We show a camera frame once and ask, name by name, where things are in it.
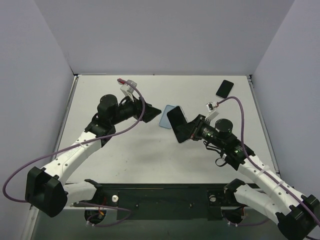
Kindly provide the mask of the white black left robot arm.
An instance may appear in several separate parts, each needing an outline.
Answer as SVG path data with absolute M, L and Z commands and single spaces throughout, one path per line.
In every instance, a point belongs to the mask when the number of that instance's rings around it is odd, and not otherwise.
M 92 206 L 103 200 L 102 186 L 91 179 L 68 184 L 73 172 L 116 133 L 115 126 L 129 118 L 148 123 L 161 110 L 139 98 L 126 96 L 121 102 L 112 94 L 104 95 L 97 113 L 77 141 L 57 159 L 42 168 L 33 167 L 27 174 L 25 200 L 53 218 L 65 206 L 87 201 Z

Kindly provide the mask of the light blue phone case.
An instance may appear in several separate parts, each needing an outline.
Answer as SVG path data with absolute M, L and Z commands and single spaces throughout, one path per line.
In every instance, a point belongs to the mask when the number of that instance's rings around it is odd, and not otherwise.
M 165 106 L 165 108 L 162 112 L 159 124 L 158 124 L 159 127 L 164 128 L 164 129 L 168 129 L 168 130 L 172 129 L 172 126 L 170 124 L 170 121 L 169 121 L 167 114 L 169 111 L 173 110 L 175 107 L 176 107 L 175 105 L 166 105 Z

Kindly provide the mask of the black smartphone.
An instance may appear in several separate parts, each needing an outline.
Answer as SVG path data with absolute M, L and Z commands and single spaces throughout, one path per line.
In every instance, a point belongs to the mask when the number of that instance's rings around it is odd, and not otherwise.
M 180 106 L 174 107 L 167 113 L 167 118 L 178 143 L 185 142 L 188 138 L 184 133 L 184 128 L 188 122 L 182 108 Z
M 231 92 L 233 86 L 233 82 L 224 79 L 220 84 L 218 90 L 216 91 L 215 95 L 219 98 L 226 99 L 229 96 L 229 93 Z

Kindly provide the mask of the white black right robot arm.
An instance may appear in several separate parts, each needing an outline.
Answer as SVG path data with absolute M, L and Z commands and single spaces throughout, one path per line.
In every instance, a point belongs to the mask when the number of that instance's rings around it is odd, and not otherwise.
M 199 114 L 188 122 L 181 111 L 167 114 L 179 143 L 187 140 L 204 140 L 220 150 L 222 159 L 237 172 L 255 183 L 258 192 L 240 179 L 234 179 L 224 187 L 224 201 L 230 205 L 246 205 L 272 220 L 288 240 L 303 240 L 317 226 L 320 218 L 320 202 L 313 196 L 305 196 L 293 189 L 255 153 L 232 133 L 233 124 L 222 118 L 214 126 Z

